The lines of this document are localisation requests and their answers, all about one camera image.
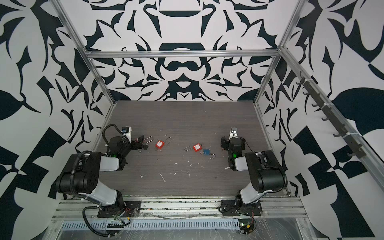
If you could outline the blue padlock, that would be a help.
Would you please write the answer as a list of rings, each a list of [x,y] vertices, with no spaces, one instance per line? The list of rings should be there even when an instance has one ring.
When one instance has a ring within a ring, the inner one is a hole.
[[[210,159],[214,159],[216,157],[214,153],[211,153],[210,149],[203,149],[201,154],[204,156],[209,156]]]

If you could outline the red padlock long shackle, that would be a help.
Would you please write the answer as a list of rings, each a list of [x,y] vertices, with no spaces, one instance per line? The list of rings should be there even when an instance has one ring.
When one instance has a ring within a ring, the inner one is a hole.
[[[195,152],[199,152],[202,149],[203,149],[203,146],[201,144],[195,144],[195,145],[189,145],[189,146],[185,147],[184,151],[187,152],[190,150],[194,150]]]

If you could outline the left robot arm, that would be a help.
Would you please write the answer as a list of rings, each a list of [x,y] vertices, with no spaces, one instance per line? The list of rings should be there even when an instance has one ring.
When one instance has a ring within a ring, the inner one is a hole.
[[[101,134],[107,151],[72,154],[56,179],[55,187],[60,194],[87,200],[100,207],[123,209],[126,205],[122,193],[103,184],[100,173],[122,171],[128,164],[128,154],[144,148],[145,136],[132,139],[131,127],[119,129],[115,124],[105,126]]]

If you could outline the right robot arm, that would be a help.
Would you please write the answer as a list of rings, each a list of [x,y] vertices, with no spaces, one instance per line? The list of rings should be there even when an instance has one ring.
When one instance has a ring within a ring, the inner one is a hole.
[[[235,172],[248,172],[250,183],[239,190],[237,205],[249,205],[270,193],[287,187],[288,180],[275,154],[271,150],[243,153],[247,145],[244,138],[221,138],[221,148],[228,152],[229,168]]]

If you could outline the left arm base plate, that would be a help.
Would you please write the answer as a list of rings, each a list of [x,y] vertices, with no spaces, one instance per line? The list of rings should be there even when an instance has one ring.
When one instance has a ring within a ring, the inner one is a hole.
[[[141,201],[124,201],[123,205],[101,206],[98,211],[98,218],[132,217],[140,212]]]

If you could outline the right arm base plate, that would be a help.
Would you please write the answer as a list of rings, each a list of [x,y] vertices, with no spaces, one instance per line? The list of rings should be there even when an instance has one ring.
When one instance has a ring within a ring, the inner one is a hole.
[[[260,202],[249,205],[238,205],[235,200],[221,200],[218,211],[225,217],[241,215],[258,217],[261,216],[263,209]]]

